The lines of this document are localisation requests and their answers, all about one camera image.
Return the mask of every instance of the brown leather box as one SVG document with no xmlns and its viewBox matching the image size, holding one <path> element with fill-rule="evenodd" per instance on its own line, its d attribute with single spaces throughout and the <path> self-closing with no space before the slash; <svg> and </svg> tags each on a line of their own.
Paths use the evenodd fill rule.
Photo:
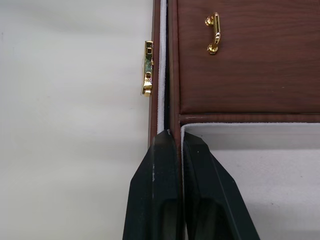
<svg viewBox="0 0 320 240">
<path fill-rule="evenodd" d="M 215 55 L 205 24 L 213 13 L 221 32 Z M 318 0 L 169 0 L 168 42 L 177 144 L 188 123 L 320 121 Z"/>
</svg>

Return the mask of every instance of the gold latch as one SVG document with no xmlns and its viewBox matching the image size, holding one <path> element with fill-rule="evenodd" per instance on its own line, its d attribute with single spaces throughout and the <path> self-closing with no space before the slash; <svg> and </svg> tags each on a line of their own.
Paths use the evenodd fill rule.
<svg viewBox="0 0 320 240">
<path fill-rule="evenodd" d="M 218 44 L 221 40 L 219 14 L 215 12 L 212 16 L 208 16 L 205 20 L 205 24 L 209 27 L 213 27 L 213 41 L 209 44 L 207 50 L 211 55 L 214 55 L 218 51 Z"/>
<path fill-rule="evenodd" d="M 154 42 L 145 41 L 142 94 L 146 97 L 149 97 L 152 91 L 153 66 L 154 66 Z"/>
</svg>

